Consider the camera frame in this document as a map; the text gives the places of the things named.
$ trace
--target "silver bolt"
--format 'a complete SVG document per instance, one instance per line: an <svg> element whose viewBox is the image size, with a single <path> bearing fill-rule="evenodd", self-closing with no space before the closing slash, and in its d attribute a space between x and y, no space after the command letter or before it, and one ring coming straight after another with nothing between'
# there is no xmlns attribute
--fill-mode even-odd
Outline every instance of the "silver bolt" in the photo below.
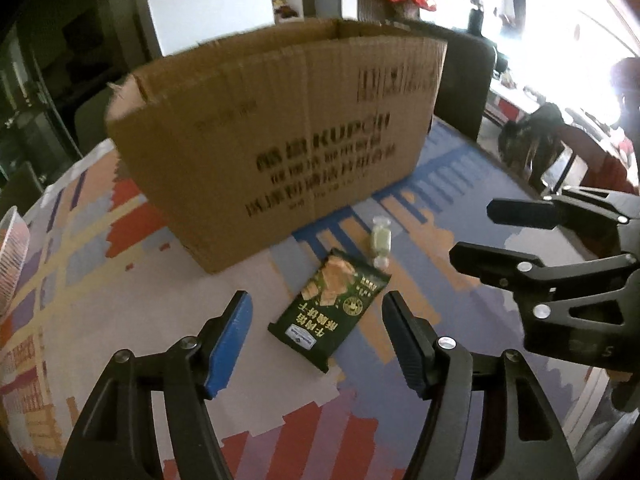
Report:
<svg viewBox="0 0 640 480"><path fill-rule="evenodd" d="M518 269L520 272L529 272L531 269L533 269L533 265L531 265L530 262L520 262L516 266L516 269Z"/></svg>
<svg viewBox="0 0 640 480"><path fill-rule="evenodd" d="M538 319L546 319L547 317L551 316L551 307L545 305L544 303L536 305L533 308L533 315Z"/></svg>
<svg viewBox="0 0 640 480"><path fill-rule="evenodd" d="M456 347L456 340L452 337L441 337L438 339L438 345L445 350L453 350Z"/></svg>
<svg viewBox="0 0 640 480"><path fill-rule="evenodd" d="M520 360L520 352L517 350L507 350L504 352L507 359L512 363L517 363Z"/></svg>
<svg viewBox="0 0 640 480"><path fill-rule="evenodd" d="M185 350L191 350L192 348L195 348L197 344L198 338L193 335L188 335L187 337L183 337L182 339L180 339L180 348L183 348Z"/></svg>
<svg viewBox="0 0 640 480"><path fill-rule="evenodd" d="M117 363L126 363L131 357L131 352L129 350L118 350L113 355L113 360Z"/></svg>

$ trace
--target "round gold logo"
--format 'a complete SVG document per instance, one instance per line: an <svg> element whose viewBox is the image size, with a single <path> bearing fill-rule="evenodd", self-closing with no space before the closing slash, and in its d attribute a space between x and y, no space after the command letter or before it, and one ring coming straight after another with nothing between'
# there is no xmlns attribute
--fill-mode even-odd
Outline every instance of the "round gold logo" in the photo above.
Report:
<svg viewBox="0 0 640 480"><path fill-rule="evenodd" d="M349 316L359 316L362 313L362 302L355 296L351 296L344 300L342 309L349 314Z"/></svg>

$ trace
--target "cardboard box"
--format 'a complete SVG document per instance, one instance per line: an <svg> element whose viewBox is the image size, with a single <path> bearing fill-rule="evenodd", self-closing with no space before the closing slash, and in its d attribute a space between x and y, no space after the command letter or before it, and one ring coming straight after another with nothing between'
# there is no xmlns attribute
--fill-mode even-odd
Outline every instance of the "cardboard box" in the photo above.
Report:
<svg viewBox="0 0 640 480"><path fill-rule="evenodd" d="M410 174L446 44L306 20L146 65L110 103L129 171L207 272Z"/></svg>

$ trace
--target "tablecloth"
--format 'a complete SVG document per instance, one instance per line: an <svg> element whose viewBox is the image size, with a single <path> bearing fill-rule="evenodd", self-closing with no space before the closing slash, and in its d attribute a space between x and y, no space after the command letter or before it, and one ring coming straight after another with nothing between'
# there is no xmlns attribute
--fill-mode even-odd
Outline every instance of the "tablecloth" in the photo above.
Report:
<svg viewBox="0 0 640 480"><path fill-rule="evenodd" d="M28 261L0 320L0 424L40 478L55 477L65 443L111 355L166 350L198 333L238 289L253 320L230 381L207 402L236 480L398 480L428 402L410 390L386 335L382 296L331 360L327 374L267 332L329 248L366 252L372 218L392 219L392 279L417 316L467 349L522 350L508 292L450 266L458 240L580 260L558 231L494 225L486 205L527 194L456 131L436 121L406 180L320 219L216 275L191 259L140 193L109 140L49 189L30 222ZM525 353L559 420L586 367ZM468 478L480 411L474 394L459 478ZM154 395L167 480L178 478L162 395Z"/></svg>

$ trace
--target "basket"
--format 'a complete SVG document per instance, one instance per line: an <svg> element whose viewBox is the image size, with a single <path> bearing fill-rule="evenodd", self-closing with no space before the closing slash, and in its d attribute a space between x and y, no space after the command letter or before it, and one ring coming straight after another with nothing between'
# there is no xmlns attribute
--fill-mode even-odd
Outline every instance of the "basket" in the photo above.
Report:
<svg viewBox="0 0 640 480"><path fill-rule="evenodd" d="M0 221L0 317L11 304L29 248L29 228L13 206Z"/></svg>

